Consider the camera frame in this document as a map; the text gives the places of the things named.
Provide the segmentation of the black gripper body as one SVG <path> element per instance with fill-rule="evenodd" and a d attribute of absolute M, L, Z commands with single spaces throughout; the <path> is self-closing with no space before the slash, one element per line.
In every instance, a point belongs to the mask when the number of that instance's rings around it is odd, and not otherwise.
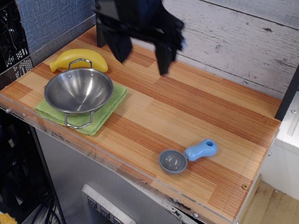
<path fill-rule="evenodd" d="M 186 46 L 184 23 L 165 9 L 162 0 L 95 0 L 92 9 L 105 31 L 164 43 L 172 50 Z"/>

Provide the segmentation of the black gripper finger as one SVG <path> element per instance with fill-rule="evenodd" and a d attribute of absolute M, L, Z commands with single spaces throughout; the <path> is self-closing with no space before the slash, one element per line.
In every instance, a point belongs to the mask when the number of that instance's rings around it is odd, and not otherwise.
<path fill-rule="evenodd" d="M 104 32 L 103 35 L 116 60 L 123 63 L 133 48 L 130 37 L 111 32 Z"/>
<path fill-rule="evenodd" d="M 156 43 L 156 57 L 160 75 L 165 75 L 169 71 L 169 67 L 176 59 L 177 49 L 175 46 L 164 43 Z"/>

